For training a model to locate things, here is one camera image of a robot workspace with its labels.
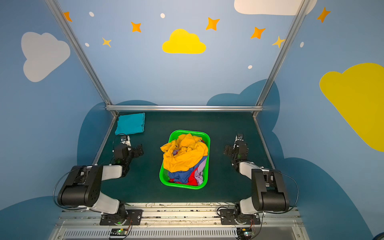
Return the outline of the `green plastic laundry basket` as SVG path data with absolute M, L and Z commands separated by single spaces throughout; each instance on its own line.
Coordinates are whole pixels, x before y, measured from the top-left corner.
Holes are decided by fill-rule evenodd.
M 176 130 L 171 133 L 169 137 L 169 142 L 171 142 L 172 140 L 175 140 L 179 135 L 182 135 L 182 134 L 192 134 L 194 136 L 201 137 L 203 139 L 203 142 L 209 148 L 206 167 L 203 171 L 204 182 L 200 186 L 198 186 L 197 181 L 195 180 L 195 171 L 199 166 L 200 162 L 186 172 L 180 171 L 180 172 L 174 172 L 174 173 L 170 173 L 169 171 L 165 170 L 162 164 L 161 170 L 159 173 L 159 178 L 161 182 L 168 187 L 200 190 L 203 187 L 205 187 L 208 183 L 211 138 L 209 137 L 208 134 L 203 132 Z

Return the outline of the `yellow printed t-shirt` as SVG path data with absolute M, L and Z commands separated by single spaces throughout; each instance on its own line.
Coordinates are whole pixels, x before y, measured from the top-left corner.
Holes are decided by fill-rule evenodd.
M 179 135 L 175 140 L 161 147 L 163 168 L 170 173 L 186 172 L 207 157 L 209 148 L 201 137 L 192 134 Z

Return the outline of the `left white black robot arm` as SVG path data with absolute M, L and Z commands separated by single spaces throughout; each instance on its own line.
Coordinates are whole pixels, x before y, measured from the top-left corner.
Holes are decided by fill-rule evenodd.
M 59 193 L 56 194 L 58 186 L 53 190 L 53 200 L 59 208 L 71 211 L 89 209 L 103 217 L 127 218 L 125 204 L 101 191 L 103 181 L 125 177 L 132 160 L 144 154 L 142 145 L 134 148 L 129 136 L 120 137 L 121 142 L 113 151 L 112 164 L 74 166 L 65 174 L 66 180 Z

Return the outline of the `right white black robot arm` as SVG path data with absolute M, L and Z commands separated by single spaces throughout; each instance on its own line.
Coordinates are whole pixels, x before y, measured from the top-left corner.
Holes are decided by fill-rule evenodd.
M 226 145 L 224 155 L 231 157 L 232 167 L 239 174 L 251 180 L 251 196 L 240 200 L 234 209 L 234 216 L 252 216 L 259 213 L 285 214 L 293 210 L 299 200 L 299 186 L 295 203 L 290 204 L 284 177 L 292 177 L 278 170 L 257 166 L 248 160 L 249 148 L 244 135 L 237 134 L 232 146 Z

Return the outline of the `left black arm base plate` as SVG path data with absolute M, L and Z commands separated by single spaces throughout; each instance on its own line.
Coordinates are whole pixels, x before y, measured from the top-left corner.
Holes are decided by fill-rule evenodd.
M 125 210 L 122 213 L 103 214 L 100 226 L 138 226 L 141 223 L 143 210 Z

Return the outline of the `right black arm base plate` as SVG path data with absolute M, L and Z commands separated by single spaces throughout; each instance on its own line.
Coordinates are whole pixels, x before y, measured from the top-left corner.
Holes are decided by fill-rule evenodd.
M 222 225 L 260 225 L 259 215 L 244 215 L 235 209 L 219 208 L 217 214 Z

